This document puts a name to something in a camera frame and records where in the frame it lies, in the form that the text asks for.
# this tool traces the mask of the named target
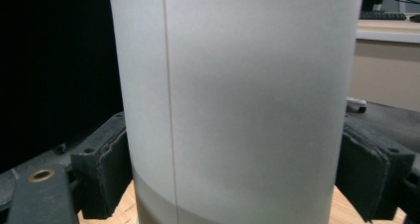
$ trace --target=desk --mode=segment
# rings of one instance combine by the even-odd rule
[[[80,224],[135,224],[137,220],[137,209],[133,183],[127,188],[111,218],[107,220],[83,220],[80,213],[78,216]],[[373,221],[373,224],[402,224],[404,217],[405,214],[401,210],[398,210],[393,221]],[[330,224],[364,223],[346,197],[337,188],[334,188]]]
[[[420,24],[360,20],[357,38],[349,96],[420,112]]]

